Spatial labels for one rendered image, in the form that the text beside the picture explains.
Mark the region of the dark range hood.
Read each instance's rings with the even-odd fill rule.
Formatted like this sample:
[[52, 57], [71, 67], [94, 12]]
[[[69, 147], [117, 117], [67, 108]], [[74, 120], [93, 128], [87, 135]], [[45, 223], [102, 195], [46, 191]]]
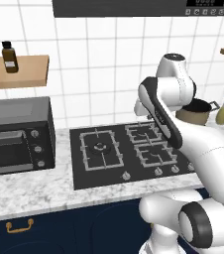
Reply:
[[56, 18], [224, 16], [224, 0], [52, 0]]

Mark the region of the black gas hob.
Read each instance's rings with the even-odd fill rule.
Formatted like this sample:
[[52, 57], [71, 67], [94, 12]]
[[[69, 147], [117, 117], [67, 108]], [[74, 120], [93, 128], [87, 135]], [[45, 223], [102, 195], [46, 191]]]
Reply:
[[[188, 175], [188, 159], [173, 148], [153, 122], [94, 126], [69, 131], [76, 190]], [[171, 166], [179, 167], [177, 174]], [[155, 168], [163, 174], [155, 175]], [[122, 175], [131, 178], [125, 181]]]

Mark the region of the navy cupboard door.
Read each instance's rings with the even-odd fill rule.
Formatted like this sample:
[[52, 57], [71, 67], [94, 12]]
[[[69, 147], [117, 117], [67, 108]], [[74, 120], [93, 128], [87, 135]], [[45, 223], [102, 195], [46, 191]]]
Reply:
[[139, 254], [151, 225], [132, 199], [79, 208], [74, 229], [78, 254]]

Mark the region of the navy drawer front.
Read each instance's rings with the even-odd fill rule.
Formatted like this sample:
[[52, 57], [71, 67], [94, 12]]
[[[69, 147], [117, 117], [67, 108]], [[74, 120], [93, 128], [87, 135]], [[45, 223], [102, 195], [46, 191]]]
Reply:
[[1, 220], [0, 254], [77, 254], [72, 213]]

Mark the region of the brown glass bottle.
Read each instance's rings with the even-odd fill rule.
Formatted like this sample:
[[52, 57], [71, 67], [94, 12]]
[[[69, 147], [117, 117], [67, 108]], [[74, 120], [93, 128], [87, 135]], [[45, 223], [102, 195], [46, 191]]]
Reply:
[[2, 57], [4, 65], [8, 73], [16, 73], [19, 71], [18, 61], [15, 50], [12, 48], [10, 41], [4, 41], [2, 43]]

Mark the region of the black toaster oven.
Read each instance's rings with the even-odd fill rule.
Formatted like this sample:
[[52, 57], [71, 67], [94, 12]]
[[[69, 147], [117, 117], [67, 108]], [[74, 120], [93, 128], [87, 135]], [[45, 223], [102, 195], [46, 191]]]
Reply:
[[[39, 137], [31, 135], [39, 131]], [[42, 153], [34, 151], [41, 146]], [[45, 161], [43, 168], [38, 161]], [[56, 133], [51, 99], [30, 97], [0, 100], [0, 175], [53, 169]]]

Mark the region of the beige cooking pot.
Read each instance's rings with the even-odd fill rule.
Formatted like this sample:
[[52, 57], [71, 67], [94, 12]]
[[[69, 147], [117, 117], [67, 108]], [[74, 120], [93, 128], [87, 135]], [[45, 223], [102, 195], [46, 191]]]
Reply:
[[219, 108], [220, 106], [216, 101], [206, 102], [202, 99], [193, 98], [188, 105], [184, 105], [175, 112], [175, 117], [183, 122], [204, 126], [209, 114]]

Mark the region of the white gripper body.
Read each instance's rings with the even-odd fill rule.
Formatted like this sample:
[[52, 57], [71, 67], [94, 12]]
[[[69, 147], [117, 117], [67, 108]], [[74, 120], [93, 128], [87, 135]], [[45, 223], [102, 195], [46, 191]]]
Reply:
[[140, 99], [136, 100], [135, 106], [134, 106], [134, 112], [137, 116], [148, 116], [149, 111], [144, 107]]

